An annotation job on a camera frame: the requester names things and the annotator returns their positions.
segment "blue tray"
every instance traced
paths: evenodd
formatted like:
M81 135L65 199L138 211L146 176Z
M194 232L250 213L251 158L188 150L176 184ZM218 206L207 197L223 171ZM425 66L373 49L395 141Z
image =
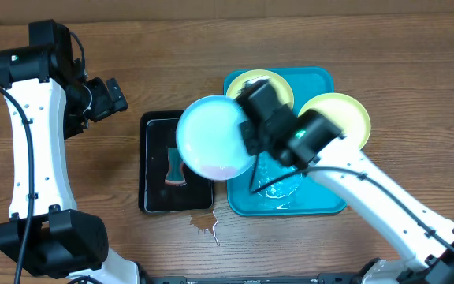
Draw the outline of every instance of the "blue tray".
M319 67L268 69L282 76L294 95L294 114L311 98L328 92L334 92L332 77ZM236 77L247 70L230 73L224 81L224 93ZM267 153L259 157L259 169L255 175L255 186L295 169L281 167ZM259 194L248 192L251 172L247 170L232 180L227 181L227 193L230 207L242 216L275 215L315 215L336 214L341 212L346 203L339 196L307 177L291 177Z

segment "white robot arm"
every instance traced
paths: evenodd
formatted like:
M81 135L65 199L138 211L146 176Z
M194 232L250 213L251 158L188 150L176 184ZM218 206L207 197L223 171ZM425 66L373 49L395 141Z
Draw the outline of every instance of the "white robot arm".
M365 174L389 190L426 225L449 244L454 242L454 222L446 219L403 190L394 180L376 167L347 137L336 138L318 153L319 162L311 166L332 166ZM398 283L404 271L424 271L428 257L441 256L446 247L428 237L426 231L396 202L372 183L356 175L331 170L312 171L317 183L343 198L349 206L372 225L398 252L396 262L380 261L364 275L363 283Z
M6 100L13 130L15 182L10 221L0 224L0 249L33 276L139 284L137 263L108 246L99 217L76 210L65 161L65 138L83 132L88 120L100 121L127 109L115 79L86 81L84 58L73 61L70 36L54 21L29 25L29 47L0 52L0 92L13 97L29 124L34 153L34 206L29 205L28 144L23 117ZM28 242L20 228L29 222ZM17 266L16 282L20 281Z
M398 261L379 260L357 282L454 283L453 221L419 203L317 111L296 117L268 78L248 81L236 102L247 116L239 127L249 155L268 151L283 166L302 169L343 198L400 255Z

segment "brown stain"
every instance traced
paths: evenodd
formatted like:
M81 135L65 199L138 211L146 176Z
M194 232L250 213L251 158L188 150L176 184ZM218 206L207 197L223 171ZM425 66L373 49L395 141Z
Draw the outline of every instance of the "brown stain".
M215 232L215 226L218 224L217 217L214 215L214 208L206 210L196 210L190 213L190 225L196 227L199 231L210 232L217 245L220 245L217 239L217 233Z

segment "wood grain surface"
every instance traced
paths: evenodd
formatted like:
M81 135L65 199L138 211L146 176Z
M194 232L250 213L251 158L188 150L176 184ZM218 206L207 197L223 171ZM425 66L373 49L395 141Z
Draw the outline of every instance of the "wood grain surface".
M336 90L369 111L365 152L423 203L454 220L454 13L297 17L241 21L72 24L92 77L116 77L129 109L66 141L78 208L102 218L110 245L151 275L312 275L357 271L397 255L354 211L334 216L244 218L216 187L220 246L198 234L190 212L145 215L137 207L140 117L221 94L236 69L318 65ZM0 50L28 41L0 27ZM13 188L9 114L0 96L0 222ZM0 282L15 263L0 252ZM64 283L30 278L23 283Z

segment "cable clip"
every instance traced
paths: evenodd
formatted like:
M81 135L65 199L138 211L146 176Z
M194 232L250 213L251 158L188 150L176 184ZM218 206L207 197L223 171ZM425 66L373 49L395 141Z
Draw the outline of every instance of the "cable clip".
M436 233L436 230L434 228L432 228L432 230L425 233L425 237L431 238L431 237L435 236L435 233Z
M37 200L38 199L38 193L33 194L32 197L30 197L29 194L28 194L28 199Z
M30 120L25 120L25 119L22 119L22 124L23 125L30 125L34 122L34 120L31 118Z
M360 181L363 181L367 178L367 173L366 172L363 172L363 173L360 173L358 176L356 176Z

